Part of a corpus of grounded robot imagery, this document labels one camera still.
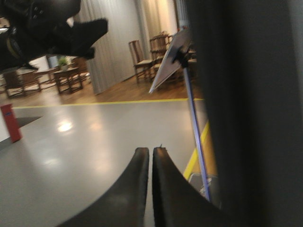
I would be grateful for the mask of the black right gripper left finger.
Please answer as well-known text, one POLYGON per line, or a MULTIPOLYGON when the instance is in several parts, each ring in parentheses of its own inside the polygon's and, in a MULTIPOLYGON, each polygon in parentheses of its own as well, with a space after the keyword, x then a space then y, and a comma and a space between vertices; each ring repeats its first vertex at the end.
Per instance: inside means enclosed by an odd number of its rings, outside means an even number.
POLYGON ((114 184, 60 227, 143 227, 149 178, 149 149, 136 148, 114 184))

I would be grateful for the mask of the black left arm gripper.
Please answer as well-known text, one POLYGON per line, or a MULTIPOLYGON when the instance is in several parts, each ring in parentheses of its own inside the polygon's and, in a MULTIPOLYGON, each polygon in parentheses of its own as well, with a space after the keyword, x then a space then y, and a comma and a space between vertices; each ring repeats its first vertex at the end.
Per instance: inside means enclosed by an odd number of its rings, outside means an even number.
POLYGON ((79 0, 2 0, 0 16, 9 26, 0 32, 0 69, 33 69, 32 60, 48 54, 92 59, 93 44, 108 32, 108 20, 67 20, 79 13, 79 0))

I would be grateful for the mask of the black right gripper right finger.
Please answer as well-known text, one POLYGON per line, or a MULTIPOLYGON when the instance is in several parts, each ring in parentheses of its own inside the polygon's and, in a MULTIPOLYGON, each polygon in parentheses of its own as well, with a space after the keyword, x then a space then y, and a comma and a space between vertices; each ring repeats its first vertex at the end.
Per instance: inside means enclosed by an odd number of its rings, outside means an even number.
POLYGON ((153 150, 152 199, 156 227, 227 226, 227 217, 188 183, 162 147, 153 150))

